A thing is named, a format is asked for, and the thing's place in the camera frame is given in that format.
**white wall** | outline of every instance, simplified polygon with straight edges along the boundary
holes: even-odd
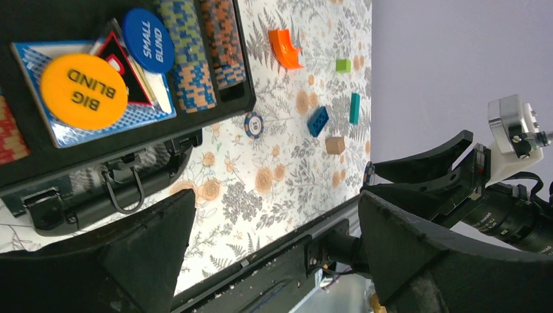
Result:
[[[374,162],[426,151],[462,129],[487,145],[488,102],[515,93],[553,130],[553,1],[375,0],[372,12]],[[547,188],[553,147],[544,154],[529,171]],[[464,224],[455,230],[500,243]]]

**teal block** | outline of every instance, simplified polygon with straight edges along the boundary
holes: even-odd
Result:
[[[359,110],[361,109],[361,96],[358,93],[351,94],[350,123],[359,124]]]
[[[351,72],[351,61],[347,59],[336,60],[336,71],[338,73]]]

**table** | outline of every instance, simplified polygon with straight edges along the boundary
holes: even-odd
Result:
[[[204,129],[182,177],[148,197],[144,207],[184,189],[197,214],[176,293],[255,252],[359,192],[370,159],[371,0],[240,0],[248,55],[264,119],[260,139],[244,116]],[[285,70],[267,32],[290,29],[303,49],[299,70]],[[351,73],[335,71],[351,60]],[[359,124],[349,123],[351,93],[361,95]],[[313,138],[307,121],[318,106],[330,120]],[[346,150],[328,155],[325,138],[344,136]],[[116,213],[86,230],[122,218]],[[28,216],[15,219],[0,203],[0,252],[37,250],[66,239],[38,236]]]

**poker chip case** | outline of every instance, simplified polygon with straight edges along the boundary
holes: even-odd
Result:
[[[48,190],[52,185],[55,187],[52,190],[55,190],[62,200],[66,200],[67,203],[64,205],[79,206],[79,201],[70,200],[70,190],[67,193],[63,192],[63,185],[67,184],[67,180],[60,183],[70,173],[99,166],[109,168],[121,161],[126,164],[131,156],[153,147],[163,147],[163,153],[171,157],[164,158],[167,164],[158,166],[156,170],[166,173],[166,179],[158,180],[156,183],[142,181],[145,185],[142,196],[148,196],[170,185],[178,173],[182,172],[190,156],[190,149],[202,142],[202,127],[253,110],[256,96],[237,1],[233,0],[230,7],[235,15],[234,31],[238,34],[237,38],[234,38],[234,43],[236,40],[239,43],[239,49],[233,50],[232,57],[240,60],[239,65],[228,64],[227,59],[216,53],[220,53],[221,49],[213,47],[213,28],[206,30],[203,18],[206,12],[202,12],[200,0],[190,2],[194,3],[199,23],[202,46],[205,50],[204,67],[209,68],[215,105],[206,106],[201,110],[191,110],[188,102],[184,106],[177,83],[179,80],[182,81],[183,77],[176,77],[175,74],[178,73],[172,70],[166,74],[166,80],[177,112],[176,117],[64,149],[58,149],[52,144],[22,70],[10,50],[10,43],[96,40],[108,21],[116,18],[121,23],[125,13],[132,8],[146,8],[159,16],[159,3],[145,0],[21,0],[3,1],[0,4],[0,87],[10,104],[12,116],[29,151],[27,156],[17,161],[0,165],[0,197],[5,202],[19,202],[17,204],[20,206],[23,194],[36,194],[43,188]],[[229,79],[228,73],[232,73],[232,80]],[[107,206],[112,212],[115,212],[117,202],[113,204],[113,201],[105,201],[110,199],[110,194],[111,199],[121,200],[121,206],[130,205],[142,198],[134,181],[115,188],[103,188],[102,192],[96,191],[93,194],[98,199],[89,199],[90,203],[96,201],[91,204],[92,206],[104,206],[104,209]],[[59,230],[58,233],[70,231],[74,229]]]

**orange curved block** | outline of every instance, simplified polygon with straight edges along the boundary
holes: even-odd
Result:
[[[283,67],[290,70],[303,68],[297,59],[301,49],[294,48],[289,29],[269,31],[269,42],[271,42],[276,59]]]

